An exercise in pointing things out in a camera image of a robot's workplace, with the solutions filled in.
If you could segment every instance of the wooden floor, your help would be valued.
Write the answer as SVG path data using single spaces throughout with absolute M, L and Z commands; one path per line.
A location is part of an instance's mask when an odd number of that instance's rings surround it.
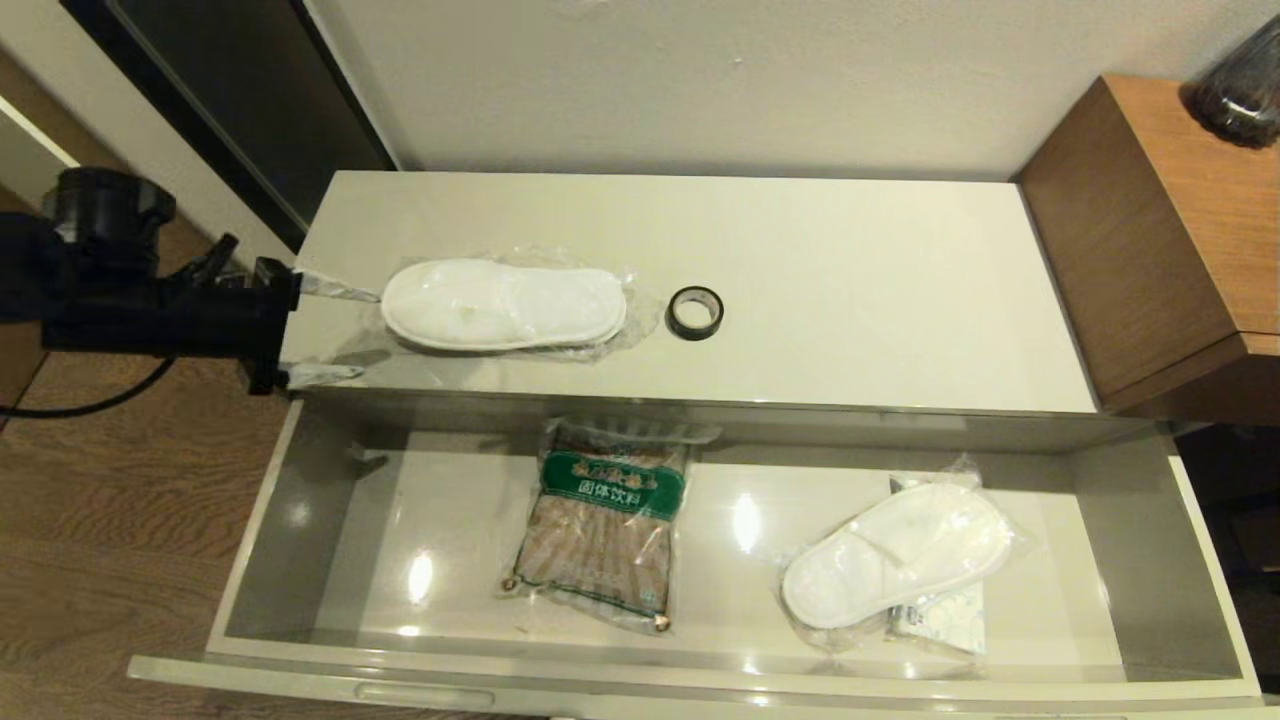
M 155 364 L 52 354 L 23 406 L 108 397 Z M 9 423 L 0 433 L 0 717 L 484 717 L 125 678 L 131 655 L 204 647 L 284 405 L 248 397 L 233 363 L 179 360 L 113 410 Z

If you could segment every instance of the white drawer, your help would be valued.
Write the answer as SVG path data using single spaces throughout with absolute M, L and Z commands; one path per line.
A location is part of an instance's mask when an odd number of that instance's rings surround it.
M 543 418 L 724 427 L 690 470 L 668 637 L 494 597 Z M 362 455 L 353 452 L 362 448 Z M 900 643 L 831 660 L 774 559 L 957 451 L 1042 544 L 986 583 L 979 673 Z M 577 717 L 1277 717 L 1181 461 L 1146 421 L 328 389 L 294 402 L 207 652 L 131 675 L 297 697 Z

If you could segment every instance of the green label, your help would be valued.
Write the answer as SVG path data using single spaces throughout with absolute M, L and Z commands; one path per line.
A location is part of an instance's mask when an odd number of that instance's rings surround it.
M 556 451 L 543 464 L 543 492 L 671 521 L 685 495 L 685 478 L 671 468 L 636 468 Z

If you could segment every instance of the wooden cabinet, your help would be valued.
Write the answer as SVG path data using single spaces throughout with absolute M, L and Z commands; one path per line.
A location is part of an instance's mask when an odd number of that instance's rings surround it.
M 1105 76 L 1020 174 L 1102 407 L 1280 423 L 1280 164 Z

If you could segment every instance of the cabinet top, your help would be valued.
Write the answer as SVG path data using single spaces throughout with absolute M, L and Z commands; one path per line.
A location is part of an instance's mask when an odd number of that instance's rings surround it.
M 703 342 L 662 324 L 595 364 L 392 342 L 374 305 L 305 297 L 284 361 L 343 384 L 787 405 L 1094 413 L 1018 187 L 783 178 L 334 176 L 298 268 L 380 291 L 407 259 L 561 247 L 660 305 L 723 299 Z

